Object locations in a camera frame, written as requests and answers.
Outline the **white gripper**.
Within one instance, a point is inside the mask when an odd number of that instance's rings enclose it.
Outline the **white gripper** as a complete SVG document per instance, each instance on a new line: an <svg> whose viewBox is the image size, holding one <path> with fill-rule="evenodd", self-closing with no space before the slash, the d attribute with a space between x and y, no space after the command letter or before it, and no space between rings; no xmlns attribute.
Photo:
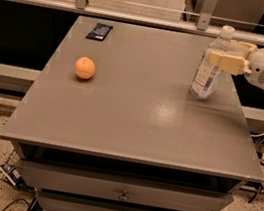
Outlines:
<svg viewBox="0 0 264 211"><path fill-rule="evenodd" d="M253 43L232 40L229 49L240 56L246 57L250 56L255 50L256 52L248 62L244 57L214 50L209 52L208 62L228 74L244 74L250 84L264 90L264 48L258 49Z"/></svg>

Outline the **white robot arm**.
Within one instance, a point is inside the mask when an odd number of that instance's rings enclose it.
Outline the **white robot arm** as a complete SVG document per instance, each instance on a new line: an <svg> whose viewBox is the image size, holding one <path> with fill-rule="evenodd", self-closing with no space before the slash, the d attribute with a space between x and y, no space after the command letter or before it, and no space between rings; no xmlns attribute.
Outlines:
<svg viewBox="0 0 264 211"><path fill-rule="evenodd" d="M264 47L230 40L226 50L210 47L206 57L222 71L232 76L243 74L251 85L264 90Z"/></svg>

